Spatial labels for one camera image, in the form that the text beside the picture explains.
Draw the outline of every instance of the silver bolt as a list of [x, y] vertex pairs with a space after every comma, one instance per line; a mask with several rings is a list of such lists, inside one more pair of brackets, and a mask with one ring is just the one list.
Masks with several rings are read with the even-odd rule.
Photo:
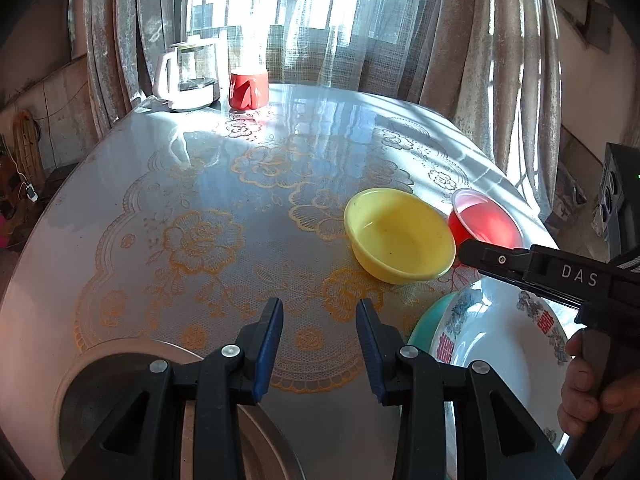
[[400, 349], [400, 355], [407, 359], [418, 357], [418, 349], [415, 346], [405, 345]]
[[155, 374], [160, 374], [164, 372], [168, 366], [169, 363], [167, 363], [167, 361], [165, 361], [164, 359], [157, 359], [149, 365], [149, 370], [151, 370]]
[[226, 345], [222, 347], [222, 355], [224, 357], [236, 357], [240, 353], [238, 345]]
[[474, 363], [471, 365], [471, 369], [476, 374], [486, 375], [487, 373], [489, 373], [489, 370], [491, 370], [491, 367], [484, 361], [474, 361]]

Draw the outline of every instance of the finger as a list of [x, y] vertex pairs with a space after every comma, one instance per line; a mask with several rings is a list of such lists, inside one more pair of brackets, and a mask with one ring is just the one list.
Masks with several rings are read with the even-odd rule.
[[582, 436], [587, 430], [587, 424], [569, 415], [562, 404], [558, 408], [558, 422], [560, 423], [560, 429], [569, 436]]
[[620, 431], [620, 436], [611, 445], [611, 448], [607, 452], [607, 465], [613, 464], [620, 458], [626, 448], [629, 447], [629, 444], [631, 444], [638, 428], [640, 428], [640, 410], [636, 409], [629, 412], [629, 416], [622, 427], [622, 431]]
[[580, 355], [580, 352], [582, 351], [582, 329], [578, 330], [578, 332], [572, 335], [571, 339], [566, 342], [564, 351], [574, 357]]
[[591, 422], [600, 413], [600, 406], [596, 399], [589, 394], [569, 388], [566, 383], [562, 385], [560, 394], [562, 396], [562, 408], [569, 415], [579, 420]]
[[564, 384], [580, 392], [588, 392], [593, 386], [594, 374], [591, 365], [579, 357], [571, 361], [566, 368]]
[[640, 408], [640, 370], [607, 386], [600, 401], [607, 413], [623, 413]]

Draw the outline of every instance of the table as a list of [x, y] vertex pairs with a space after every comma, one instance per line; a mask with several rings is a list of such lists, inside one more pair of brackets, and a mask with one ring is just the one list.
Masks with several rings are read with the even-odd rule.
[[[286, 321], [262, 406], [309, 480], [391, 478], [398, 410], [369, 389], [354, 307], [370, 297], [406, 336], [434, 300], [475, 280], [391, 286], [355, 261], [342, 225], [367, 187], [444, 215], [458, 187], [507, 208], [527, 247], [555, 246], [505, 176], [440, 115], [337, 89], [272, 85], [269, 106], [172, 113], [153, 98], [72, 173], [31, 235], [0, 310], [0, 427], [53, 479], [52, 402], [71, 361], [123, 336], [201, 355], [279, 296]], [[574, 312], [554, 305], [572, 333]]]

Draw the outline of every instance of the red bowl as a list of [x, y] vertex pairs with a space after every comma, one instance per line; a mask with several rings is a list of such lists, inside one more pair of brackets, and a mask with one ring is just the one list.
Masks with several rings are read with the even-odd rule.
[[474, 189], [457, 189], [451, 198], [449, 229], [456, 250], [469, 238], [508, 249], [522, 247], [522, 232], [511, 215], [496, 201]]

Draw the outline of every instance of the electric kettle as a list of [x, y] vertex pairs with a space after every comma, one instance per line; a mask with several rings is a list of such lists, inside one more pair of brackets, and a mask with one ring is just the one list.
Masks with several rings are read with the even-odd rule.
[[189, 36], [158, 57], [154, 95], [175, 111], [195, 110], [220, 99], [214, 40]]

